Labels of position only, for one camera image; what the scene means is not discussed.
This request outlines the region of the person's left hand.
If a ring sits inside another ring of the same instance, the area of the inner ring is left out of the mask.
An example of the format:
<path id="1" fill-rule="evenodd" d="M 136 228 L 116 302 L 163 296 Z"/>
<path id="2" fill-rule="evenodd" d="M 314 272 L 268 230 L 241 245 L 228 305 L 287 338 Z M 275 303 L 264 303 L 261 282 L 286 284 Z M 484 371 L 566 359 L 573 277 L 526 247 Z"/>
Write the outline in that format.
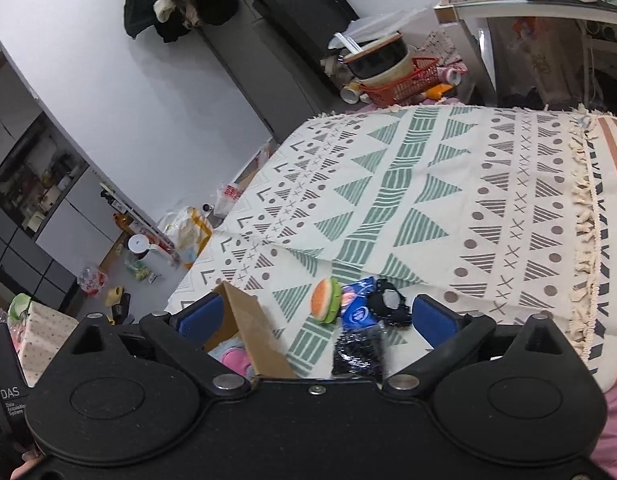
<path id="1" fill-rule="evenodd" d="M 0 423 L 0 479 L 19 479 L 42 458 L 33 450 L 32 435 L 24 418 L 11 424 L 11 432 L 5 432 Z"/>

